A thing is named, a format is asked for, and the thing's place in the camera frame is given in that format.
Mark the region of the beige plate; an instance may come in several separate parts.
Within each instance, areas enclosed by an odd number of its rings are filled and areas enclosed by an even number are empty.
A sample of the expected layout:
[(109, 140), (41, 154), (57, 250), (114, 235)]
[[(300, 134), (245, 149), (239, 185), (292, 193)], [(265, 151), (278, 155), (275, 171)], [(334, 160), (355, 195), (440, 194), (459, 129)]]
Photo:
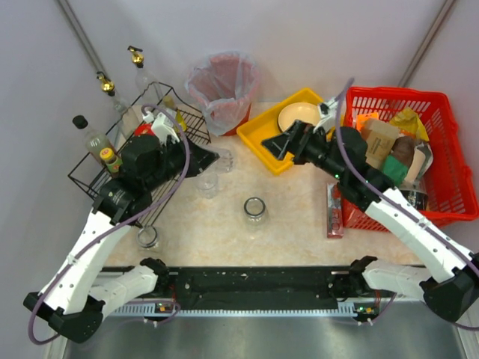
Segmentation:
[(316, 126), (320, 122), (320, 111), (317, 105), (308, 102), (295, 102), (287, 105), (278, 116), (278, 127), (281, 132), (288, 130), (295, 120)]

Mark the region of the red lid chili jar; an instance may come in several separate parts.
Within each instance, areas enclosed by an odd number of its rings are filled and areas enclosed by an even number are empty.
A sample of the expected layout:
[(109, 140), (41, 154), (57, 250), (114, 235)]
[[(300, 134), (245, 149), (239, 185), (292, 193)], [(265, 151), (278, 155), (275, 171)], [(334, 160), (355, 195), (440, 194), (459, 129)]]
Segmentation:
[(152, 135), (155, 136), (152, 130), (151, 123), (143, 123), (134, 131), (134, 136), (141, 136), (141, 135)]

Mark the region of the small yellow label bottle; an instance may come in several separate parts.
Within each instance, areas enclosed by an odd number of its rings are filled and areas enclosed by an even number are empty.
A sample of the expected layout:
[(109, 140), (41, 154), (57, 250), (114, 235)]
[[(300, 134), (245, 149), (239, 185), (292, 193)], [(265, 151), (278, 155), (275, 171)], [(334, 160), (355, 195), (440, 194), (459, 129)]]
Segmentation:
[(179, 109), (176, 106), (173, 98), (169, 95), (165, 95), (162, 99), (162, 104), (165, 106), (165, 109), (168, 111), (168, 113), (171, 116), (175, 117), (175, 120), (181, 126), (182, 130), (186, 131), (187, 130), (186, 122), (183, 119), (182, 114), (179, 112)]

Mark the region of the sauce bottle yellow cap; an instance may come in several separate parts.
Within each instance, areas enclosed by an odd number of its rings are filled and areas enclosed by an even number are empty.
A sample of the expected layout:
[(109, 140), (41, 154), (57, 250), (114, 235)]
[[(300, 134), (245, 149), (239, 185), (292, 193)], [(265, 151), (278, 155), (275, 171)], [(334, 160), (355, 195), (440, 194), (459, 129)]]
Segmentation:
[(100, 151), (100, 159), (112, 177), (117, 177), (120, 174), (120, 167), (123, 162), (121, 157), (119, 157), (112, 148), (103, 148)]

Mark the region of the glass oil bottle gold spout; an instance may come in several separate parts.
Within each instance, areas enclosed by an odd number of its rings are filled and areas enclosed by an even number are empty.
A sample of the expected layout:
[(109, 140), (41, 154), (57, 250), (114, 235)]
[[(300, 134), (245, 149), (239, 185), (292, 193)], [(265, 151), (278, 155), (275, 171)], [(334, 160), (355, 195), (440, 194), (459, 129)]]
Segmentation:
[(112, 102), (113, 109), (118, 113), (117, 126), (125, 139), (128, 139), (140, 125), (140, 121), (132, 106), (117, 92), (114, 82), (104, 72), (96, 74), (100, 88)]

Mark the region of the dark sauce bottle black cap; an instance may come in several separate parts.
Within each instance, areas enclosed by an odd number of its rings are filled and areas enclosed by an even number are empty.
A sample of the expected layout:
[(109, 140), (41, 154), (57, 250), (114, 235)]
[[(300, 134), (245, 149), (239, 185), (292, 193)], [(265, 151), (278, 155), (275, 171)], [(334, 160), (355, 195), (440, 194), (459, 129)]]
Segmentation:
[(83, 142), (87, 151), (95, 158), (100, 166), (103, 166), (104, 162), (100, 157), (102, 150), (110, 148), (115, 151), (111, 141), (104, 133), (97, 131), (92, 125), (90, 125), (82, 115), (76, 115), (72, 122), (77, 129), (82, 131)]

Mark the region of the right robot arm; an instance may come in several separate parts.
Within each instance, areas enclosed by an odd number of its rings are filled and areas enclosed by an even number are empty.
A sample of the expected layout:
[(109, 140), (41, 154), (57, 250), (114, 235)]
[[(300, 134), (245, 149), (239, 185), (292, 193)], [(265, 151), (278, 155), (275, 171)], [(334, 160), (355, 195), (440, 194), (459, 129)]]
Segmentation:
[(451, 323), (478, 300), (478, 255), (442, 232), (388, 176), (366, 162), (367, 143), (358, 130), (341, 126), (328, 140), (323, 129), (295, 120), (288, 130), (262, 140), (261, 145), (276, 159), (289, 153), (295, 165), (310, 163), (334, 177), (342, 198), (394, 234), (424, 264), (418, 268), (363, 257), (348, 271), (351, 291), (405, 295)]

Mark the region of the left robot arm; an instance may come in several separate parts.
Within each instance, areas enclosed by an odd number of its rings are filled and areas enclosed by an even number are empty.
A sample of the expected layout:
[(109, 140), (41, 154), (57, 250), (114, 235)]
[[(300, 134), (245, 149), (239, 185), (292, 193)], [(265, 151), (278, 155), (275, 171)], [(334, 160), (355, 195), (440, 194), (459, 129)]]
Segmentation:
[(99, 212), (91, 212), (80, 237), (55, 276), (41, 291), (27, 295), (24, 303), (33, 305), (28, 322), (28, 337), (33, 344), (37, 346), (46, 345), (60, 336), (57, 333), (45, 340), (39, 340), (35, 337), (34, 321), (39, 313), (54, 314), (56, 309), (51, 305), (56, 302), (60, 304), (62, 309), (76, 308), (81, 311), (86, 304), (88, 290), (94, 278), (100, 272), (103, 263), (118, 241), (128, 231), (128, 226), (141, 216), (161, 206), (178, 190), (186, 178), (190, 163), (189, 139), (183, 131), (180, 132), (180, 139), (184, 148), (185, 159), (180, 162), (183, 165), (182, 172), (170, 191), (145, 210), (115, 226), (111, 224), (108, 216)]

